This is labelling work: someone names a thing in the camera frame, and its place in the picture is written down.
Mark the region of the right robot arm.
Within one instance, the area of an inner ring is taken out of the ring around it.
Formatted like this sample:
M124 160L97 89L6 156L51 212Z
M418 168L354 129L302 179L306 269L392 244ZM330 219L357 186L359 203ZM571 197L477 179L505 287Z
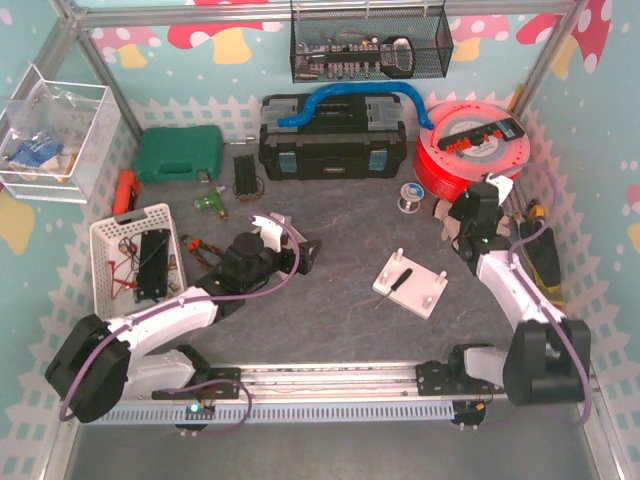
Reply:
M419 395L483 395L497 388L515 406L589 403L591 331L544 297L509 239L499 234L498 187L471 184L449 214L460 223L454 251L492 293L514 332L507 350L459 344L447 362L417 365Z

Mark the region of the black handled screwdriver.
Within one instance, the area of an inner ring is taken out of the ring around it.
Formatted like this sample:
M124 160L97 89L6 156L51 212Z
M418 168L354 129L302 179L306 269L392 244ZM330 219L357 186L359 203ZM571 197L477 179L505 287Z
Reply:
M389 291L384 295L384 297L378 302L378 304L374 307L377 310L384 301L391 296L392 293L395 293L412 275L413 269L407 268L405 269L400 276L395 280L395 282L391 285Z

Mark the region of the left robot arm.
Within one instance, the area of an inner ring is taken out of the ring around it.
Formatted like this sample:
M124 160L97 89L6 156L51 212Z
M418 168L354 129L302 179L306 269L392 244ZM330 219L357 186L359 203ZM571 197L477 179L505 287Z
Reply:
M138 391L173 396L211 386L208 367L192 350L154 351L228 317L249 299L274 292L272 276L290 281L312 270L321 240L299 241L287 230L269 245L267 230L237 235L218 265L172 299L109 320L95 314L81 318L45 371L62 401L60 420L93 422Z

